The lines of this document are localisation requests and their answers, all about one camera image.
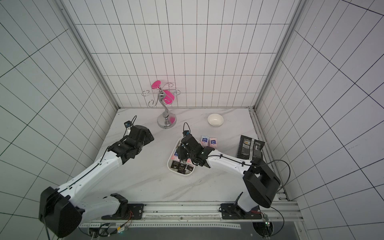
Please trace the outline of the pink Tempo tissue pack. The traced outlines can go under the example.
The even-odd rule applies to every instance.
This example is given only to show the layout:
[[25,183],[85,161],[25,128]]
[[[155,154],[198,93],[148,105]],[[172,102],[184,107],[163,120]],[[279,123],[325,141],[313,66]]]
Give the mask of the pink Tempo tissue pack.
[[209,138],[209,146],[216,149],[218,146],[217,138]]
[[209,137],[208,136],[202,136],[201,137],[201,145],[203,147],[208,147],[209,146]]
[[179,155],[177,153],[177,151],[175,151],[175,153],[173,154],[173,156],[171,157],[171,160],[172,161],[176,161],[176,162],[179,162],[180,159],[179,159]]

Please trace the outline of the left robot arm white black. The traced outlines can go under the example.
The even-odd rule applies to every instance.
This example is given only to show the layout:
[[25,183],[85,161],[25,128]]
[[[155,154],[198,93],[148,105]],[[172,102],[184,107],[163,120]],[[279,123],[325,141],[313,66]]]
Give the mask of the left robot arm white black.
[[128,200],[123,196],[113,193],[91,200],[86,200],[86,196],[101,180],[128,160],[134,159],[153,140],[148,128],[133,125],[128,135],[107,147],[101,158],[76,177],[56,189],[48,187],[43,190],[39,220],[46,232],[64,238],[80,224],[96,218],[125,219],[130,212]]

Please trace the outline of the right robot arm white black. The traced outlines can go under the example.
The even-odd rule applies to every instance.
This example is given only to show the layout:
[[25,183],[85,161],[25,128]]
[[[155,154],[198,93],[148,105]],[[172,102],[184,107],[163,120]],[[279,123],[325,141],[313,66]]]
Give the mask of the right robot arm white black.
[[247,189],[237,199],[237,206],[250,212],[260,206],[270,208],[281,185],[281,180],[263,160],[263,153],[250,151],[250,160],[235,158],[212,148],[203,147],[191,134],[185,135],[175,149],[180,161],[191,160],[200,167],[218,169],[243,180]]

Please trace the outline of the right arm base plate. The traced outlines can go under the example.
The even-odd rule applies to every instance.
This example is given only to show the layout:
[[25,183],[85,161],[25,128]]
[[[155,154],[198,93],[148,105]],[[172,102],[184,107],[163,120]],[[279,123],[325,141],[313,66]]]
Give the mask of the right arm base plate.
[[263,218],[260,207],[256,206],[249,212],[245,212],[239,206],[232,204],[221,204],[219,212],[223,220],[261,220]]

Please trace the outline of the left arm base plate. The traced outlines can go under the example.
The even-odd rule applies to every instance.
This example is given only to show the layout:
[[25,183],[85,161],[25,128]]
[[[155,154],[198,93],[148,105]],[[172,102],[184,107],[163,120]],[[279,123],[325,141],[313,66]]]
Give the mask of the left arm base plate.
[[144,204],[121,204],[115,214],[103,216],[102,220],[141,220],[144,206]]

